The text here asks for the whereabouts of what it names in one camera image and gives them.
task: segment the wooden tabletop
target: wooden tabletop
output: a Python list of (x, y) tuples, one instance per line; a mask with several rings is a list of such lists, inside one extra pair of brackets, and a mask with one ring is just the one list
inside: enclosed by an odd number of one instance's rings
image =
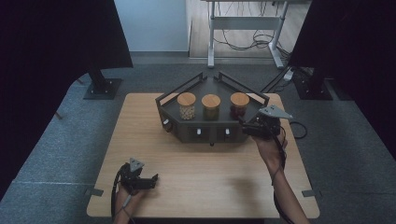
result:
[[(130, 93), (126, 96), (95, 184), (104, 191), (91, 196), (87, 213), (110, 217), (112, 184), (117, 171), (130, 158), (146, 165), (140, 177), (159, 174), (139, 204), (134, 217), (279, 217), (274, 206), (271, 178), (253, 140), (244, 143), (180, 143), (160, 121), (155, 98), (160, 93)], [(267, 94), (270, 105), (283, 109), (277, 94)], [(282, 119), (289, 141), (285, 174), (310, 218), (319, 216), (289, 123)]]

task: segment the wooden lid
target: wooden lid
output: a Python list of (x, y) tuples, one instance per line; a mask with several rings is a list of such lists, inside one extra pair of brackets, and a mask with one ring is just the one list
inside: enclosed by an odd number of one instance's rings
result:
[(249, 98), (246, 94), (242, 92), (236, 92), (233, 95), (231, 95), (231, 102), (235, 106), (246, 106), (249, 102)]
[(220, 98), (214, 94), (208, 94), (202, 98), (202, 104), (206, 108), (215, 108), (220, 104)]
[(190, 92), (183, 92), (177, 97), (180, 105), (193, 105), (195, 103), (195, 95)]

